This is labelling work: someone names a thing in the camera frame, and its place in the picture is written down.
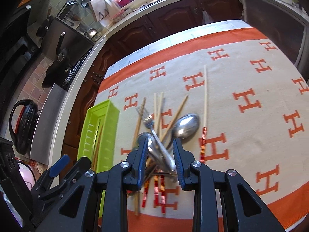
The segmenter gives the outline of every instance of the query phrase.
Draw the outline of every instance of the metal screw head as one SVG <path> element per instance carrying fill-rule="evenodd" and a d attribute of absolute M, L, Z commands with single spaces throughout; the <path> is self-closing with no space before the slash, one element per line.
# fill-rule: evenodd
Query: metal screw head
<path fill-rule="evenodd" d="M 92 170 L 88 170 L 86 173 L 85 173 L 85 176 L 86 177 L 91 177 L 94 175 L 94 172 Z"/>
<path fill-rule="evenodd" d="M 128 167 L 129 165 L 130 165 L 130 163 L 127 162 L 127 161 L 123 161 L 123 162 L 120 163 L 120 166 L 123 167 L 123 168 L 126 168 L 126 167 Z"/>
<path fill-rule="evenodd" d="M 200 167 L 201 165 L 202 165 L 202 163 L 199 162 L 199 161 L 192 162 L 192 166 L 194 166 L 194 167 Z"/>
<path fill-rule="evenodd" d="M 234 169 L 230 169 L 230 170 L 228 170 L 228 174 L 229 174 L 230 176 L 235 176 L 235 175 L 237 174 L 237 172 L 236 172 L 236 170 L 234 170 Z"/>

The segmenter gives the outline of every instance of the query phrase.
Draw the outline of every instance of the spoon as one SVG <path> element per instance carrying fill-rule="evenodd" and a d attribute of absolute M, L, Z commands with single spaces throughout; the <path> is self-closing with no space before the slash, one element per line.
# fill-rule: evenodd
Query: spoon
<path fill-rule="evenodd" d="M 163 160 L 162 156 L 160 155 L 160 153 L 156 149 L 156 141 L 155 141 L 155 138 L 153 137 L 153 135 L 151 133 L 148 133 L 148 132 L 144 132 L 144 133 L 139 134 L 136 138 L 137 144 L 139 143 L 141 138 L 148 139 L 148 155 L 149 155 L 149 157 L 153 161 L 155 161 L 156 164 L 160 166 L 160 168 L 168 171 L 168 169 L 166 168 L 165 164 L 162 161 Z"/>
<path fill-rule="evenodd" d="M 188 138 L 192 134 L 196 133 L 198 127 L 200 126 L 200 118 L 195 113 L 189 113 L 182 116 L 175 123 L 172 133 L 171 133 L 171 141 L 169 142 L 167 149 L 172 145 L 175 138 Z"/>

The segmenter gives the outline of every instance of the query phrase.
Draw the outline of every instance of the cabinet handle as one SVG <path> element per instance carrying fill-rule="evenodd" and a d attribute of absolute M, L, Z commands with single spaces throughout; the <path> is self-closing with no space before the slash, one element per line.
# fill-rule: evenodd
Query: cabinet handle
<path fill-rule="evenodd" d="M 197 7 L 194 7 L 193 13 L 197 15 L 197 13 L 198 13 Z"/>
<path fill-rule="evenodd" d="M 204 8 L 204 6 L 203 6 L 203 3 L 202 3 L 202 2 L 200 3 L 200 9 L 201 9 L 202 11 L 206 11 L 206 9 Z"/>
<path fill-rule="evenodd" d="M 146 23 L 148 29 L 151 31 L 151 33 L 154 34 L 154 35 L 156 35 L 157 33 L 156 33 L 155 29 L 154 29 L 153 27 L 151 27 L 151 25 L 149 24 L 149 22 L 145 20 L 145 23 Z"/>

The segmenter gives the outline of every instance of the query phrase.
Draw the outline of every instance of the pink tiled floor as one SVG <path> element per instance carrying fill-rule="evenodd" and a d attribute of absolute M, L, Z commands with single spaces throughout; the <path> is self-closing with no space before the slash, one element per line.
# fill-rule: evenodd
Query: pink tiled floor
<path fill-rule="evenodd" d="M 31 99 L 38 104 L 39 110 L 42 109 L 50 88 L 42 88 L 42 82 L 45 78 L 47 68 L 52 64 L 53 60 L 44 57 L 31 74 L 29 80 L 26 82 L 17 101 L 22 99 Z M 12 128 L 15 129 L 16 121 L 23 106 L 18 106 L 13 114 Z"/>

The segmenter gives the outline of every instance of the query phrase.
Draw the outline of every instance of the red container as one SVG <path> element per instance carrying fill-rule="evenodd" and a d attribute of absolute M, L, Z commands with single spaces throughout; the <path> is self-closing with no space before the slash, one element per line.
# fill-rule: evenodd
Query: red container
<path fill-rule="evenodd" d="M 124 6 L 126 6 L 128 3 L 131 2 L 131 0 L 115 0 L 115 1 L 116 1 L 116 3 L 118 3 L 118 5 L 119 5 L 120 7 L 124 7 Z"/>

